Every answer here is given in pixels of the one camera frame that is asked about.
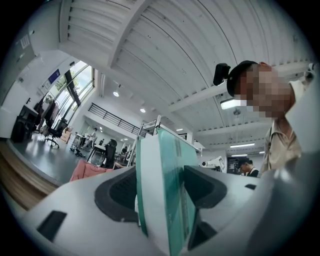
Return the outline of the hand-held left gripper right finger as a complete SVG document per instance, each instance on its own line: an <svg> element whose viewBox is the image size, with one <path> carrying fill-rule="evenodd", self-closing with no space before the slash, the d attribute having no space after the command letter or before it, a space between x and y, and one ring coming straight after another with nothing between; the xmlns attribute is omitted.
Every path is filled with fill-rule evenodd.
<svg viewBox="0 0 320 256"><path fill-rule="evenodd" d="M273 175L244 177L185 166L184 187L196 208L187 254L268 254L263 222Z"/></svg>

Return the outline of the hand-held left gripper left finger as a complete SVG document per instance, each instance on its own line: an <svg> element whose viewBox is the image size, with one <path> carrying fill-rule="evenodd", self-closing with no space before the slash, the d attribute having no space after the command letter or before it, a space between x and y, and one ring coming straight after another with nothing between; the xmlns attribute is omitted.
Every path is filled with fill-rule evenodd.
<svg viewBox="0 0 320 256"><path fill-rule="evenodd" d="M160 256L138 226L136 169L68 182L21 224L45 256Z"/></svg>

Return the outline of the green and white box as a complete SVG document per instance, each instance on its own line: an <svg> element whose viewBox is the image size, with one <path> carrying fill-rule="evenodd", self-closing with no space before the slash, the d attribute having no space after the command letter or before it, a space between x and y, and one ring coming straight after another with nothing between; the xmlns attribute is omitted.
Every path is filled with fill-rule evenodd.
<svg viewBox="0 0 320 256"><path fill-rule="evenodd" d="M196 207L185 188L184 167L196 150L163 128L140 139L136 152L137 209L142 232L166 256L185 252Z"/></svg>

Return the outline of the pink quilted blanket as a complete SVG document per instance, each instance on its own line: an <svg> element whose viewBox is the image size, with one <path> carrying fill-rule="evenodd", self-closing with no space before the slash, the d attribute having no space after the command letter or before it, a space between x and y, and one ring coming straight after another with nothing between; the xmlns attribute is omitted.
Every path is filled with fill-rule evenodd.
<svg viewBox="0 0 320 256"><path fill-rule="evenodd" d="M99 174L112 172L116 168L121 169L121 168L124 168L124 166L115 162L114 167L104 168L101 166L93 165L83 159L80 159L69 181L72 182L72 181L81 180L84 178L93 177Z"/></svg>

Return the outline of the black shelving unit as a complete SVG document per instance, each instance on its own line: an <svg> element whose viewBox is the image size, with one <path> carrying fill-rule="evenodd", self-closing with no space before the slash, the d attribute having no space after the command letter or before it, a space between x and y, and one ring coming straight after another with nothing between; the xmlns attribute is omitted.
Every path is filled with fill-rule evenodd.
<svg viewBox="0 0 320 256"><path fill-rule="evenodd" d="M240 157L227 157L227 173L240 175L241 171L239 168L239 161L242 161L246 158L246 156Z"/></svg>

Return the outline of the black high-back office chair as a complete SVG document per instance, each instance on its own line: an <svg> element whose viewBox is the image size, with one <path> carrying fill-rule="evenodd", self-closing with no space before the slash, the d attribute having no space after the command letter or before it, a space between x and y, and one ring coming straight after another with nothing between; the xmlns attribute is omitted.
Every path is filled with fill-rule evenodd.
<svg viewBox="0 0 320 256"><path fill-rule="evenodd" d="M115 163L115 153L116 153L117 142L111 139L105 146L105 163L102 164L103 168L112 169Z"/></svg>

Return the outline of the white table with black legs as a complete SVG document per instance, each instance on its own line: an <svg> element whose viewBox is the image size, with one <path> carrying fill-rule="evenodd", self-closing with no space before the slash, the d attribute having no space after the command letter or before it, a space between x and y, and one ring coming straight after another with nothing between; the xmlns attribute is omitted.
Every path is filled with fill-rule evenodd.
<svg viewBox="0 0 320 256"><path fill-rule="evenodd" d="M90 162L93 155L96 153L96 152L99 152L100 154L104 155L106 153L106 148L102 145L94 145L92 151L90 152L88 158L87 158L87 162Z"/></svg>

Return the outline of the white equipment cart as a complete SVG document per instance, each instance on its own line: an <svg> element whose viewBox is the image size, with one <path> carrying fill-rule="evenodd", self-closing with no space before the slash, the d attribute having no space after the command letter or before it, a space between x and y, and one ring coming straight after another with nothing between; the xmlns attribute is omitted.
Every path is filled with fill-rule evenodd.
<svg viewBox="0 0 320 256"><path fill-rule="evenodd" d="M80 148L85 141L86 141L86 137L84 135L81 135L78 132L75 132L70 150L74 152L75 149Z"/></svg>

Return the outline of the black balcony railing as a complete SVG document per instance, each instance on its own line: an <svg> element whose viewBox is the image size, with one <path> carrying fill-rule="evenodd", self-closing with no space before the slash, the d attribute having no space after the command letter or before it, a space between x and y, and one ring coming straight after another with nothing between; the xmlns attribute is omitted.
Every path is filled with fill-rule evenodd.
<svg viewBox="0 0 320 256"><path fill-rule="evenodd" d="M89 105L84 115L91 121L98 123L102 127L102 130L109 129L131 139L134 139L138 133L143 137L146 135L146 132L140 131L140 127L129 123L95 103Z"/></svg>

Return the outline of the cardboard boxes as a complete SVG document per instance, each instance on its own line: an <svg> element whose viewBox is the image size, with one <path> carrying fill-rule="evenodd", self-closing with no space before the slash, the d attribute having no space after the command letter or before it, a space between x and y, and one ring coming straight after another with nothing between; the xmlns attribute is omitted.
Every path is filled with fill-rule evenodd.
<svg viewBox="0 0 320 256"><path fill-rule="evenodd" d="M73 131L72 127L66 127L62 131L60 139L67 144L69 139L70 139L70 137L71 137L71 135L72 135L72 131Z"/></svg>

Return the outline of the person's beige shirt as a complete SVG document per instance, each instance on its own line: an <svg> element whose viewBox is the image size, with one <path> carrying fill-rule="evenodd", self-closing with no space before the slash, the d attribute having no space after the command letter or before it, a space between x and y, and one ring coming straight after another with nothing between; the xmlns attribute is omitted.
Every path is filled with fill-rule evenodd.
<svg viewBox="0 0 320 256"><path fill-rule="evenodd" d="M260 169L261 175L267 171L273 171L283 167L287 161L299 157L302 153L297 135L291 127L287 115L302 99L310 82L306 79L299 79L290 81L288 84L293 88L295 102L285 114L284 119L272 119L272 125L264 138L264 155Z"/></svg>

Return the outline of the rectangular ceiling light panel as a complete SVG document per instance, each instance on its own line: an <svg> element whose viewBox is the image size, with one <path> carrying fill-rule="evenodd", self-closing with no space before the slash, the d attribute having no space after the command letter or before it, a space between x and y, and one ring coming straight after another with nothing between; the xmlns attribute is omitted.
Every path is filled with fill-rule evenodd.
<svg viewBox="0 0 320 256"><path fill-rule="evenodd" d="M242 104L241 104L241 101L238 100L238 99L227 99L227 100L223 100L220 102L220 106L221 106L221 109L222 110L227 110L227 109L230 109L230 108L235 108L235 107L240 107Z"/></svg>

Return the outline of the black mesh office chair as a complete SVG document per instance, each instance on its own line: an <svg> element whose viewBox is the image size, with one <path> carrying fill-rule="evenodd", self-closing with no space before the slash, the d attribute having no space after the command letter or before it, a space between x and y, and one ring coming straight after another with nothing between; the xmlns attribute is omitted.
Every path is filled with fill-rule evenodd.
<svg viewBox="0 0 320 256"><path fill-rule="evenodd" d="M45 141L50 142L50 146L57 146L57 148L60 148L60 145L57 142L57 139L62 136L62 133L64 129L68 126L67 121L65 119L60 119L55 128L49 128L47 136L45 137Z"/></svg>

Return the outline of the clothes rack with garments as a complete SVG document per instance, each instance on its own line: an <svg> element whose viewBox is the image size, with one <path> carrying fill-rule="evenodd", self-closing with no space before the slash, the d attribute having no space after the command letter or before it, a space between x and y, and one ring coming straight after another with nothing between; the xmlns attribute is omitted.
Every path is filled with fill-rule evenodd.
<svg viewBox="0 0 320 256"><path fill-rule="evenodd" d="M51 128L58 116L60 102L48 91L43 98L35 105L34 110L38 112L33 126L33 131L40 131L43 125Z"/></svg>

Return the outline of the large glass window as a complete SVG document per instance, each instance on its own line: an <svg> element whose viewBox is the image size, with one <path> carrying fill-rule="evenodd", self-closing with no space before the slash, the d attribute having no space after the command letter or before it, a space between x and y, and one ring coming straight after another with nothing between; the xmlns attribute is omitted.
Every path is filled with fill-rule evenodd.
<svg viewBox="0 0 320 256"><path fill-rule="evenodd" d="M70 123L76 111L94 88L94 69L78 61L60 76L54 83L46 98L55 101L58 111L54 114L53 123L65 120Z"/></svg>

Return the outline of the black storage cabinet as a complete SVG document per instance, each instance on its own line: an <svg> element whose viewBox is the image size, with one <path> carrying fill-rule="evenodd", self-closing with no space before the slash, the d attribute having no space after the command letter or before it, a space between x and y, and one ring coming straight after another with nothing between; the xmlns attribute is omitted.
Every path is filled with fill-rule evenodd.
<svg viewBox="0 0 320 256"><path fill-rule="evenodd" d="M22 143L32 138L38 112L26 104L22 107L20 114L17 116L11 133L11 140L14 143Z"/></svg>

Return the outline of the white metal frame rack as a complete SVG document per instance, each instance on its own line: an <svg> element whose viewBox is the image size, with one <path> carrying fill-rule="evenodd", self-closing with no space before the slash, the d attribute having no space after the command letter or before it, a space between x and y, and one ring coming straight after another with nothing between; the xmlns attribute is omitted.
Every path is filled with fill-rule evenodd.
<svg viewBox="0 0 320 256"><path fill-rule="evenodd" d="M133 143L133 146L132 146L132 150L133 152L136 151L136 145L137 145L137 142L140 138L143 137L142 133L145 132L146 134L149 134L151 136L154 136L157 134L157 128L161 128L163 130L166 130L167 132L169 132L170 134L172 134L173 136L175 136L176 138L182 140L183 142L187 143L188 145L190 145L191 147L193 147L197 152L199 152L201 155L203 154L203 149L202 148L197 148L195 147L192 143L188 142L186 139L183 139L181 136L179 136L177 133L175 133L174 131L172 131L171 129L169 129L168 127L166 127L165 125L163 125L161 123L161 119L162 119L162 116L161 115L158 115L157 116L157 119L151 121L151 122L148 122L148 123L144 123L142 122L141 123L141 126L139 128L139 131L138 131L138 134L136 136L136 139Z"/></svg>

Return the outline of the blue wall sign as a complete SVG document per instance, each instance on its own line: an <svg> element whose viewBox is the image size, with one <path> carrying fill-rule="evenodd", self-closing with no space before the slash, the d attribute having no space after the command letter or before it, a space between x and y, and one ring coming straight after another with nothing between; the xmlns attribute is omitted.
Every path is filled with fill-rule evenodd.
<svg viewBox="0 0 320 256"><path fill-rule="evenodd" d="M53 84L59 77L61 76L61 73L59 69L53 72L53 74L48 78L49 82Z"/></svg>

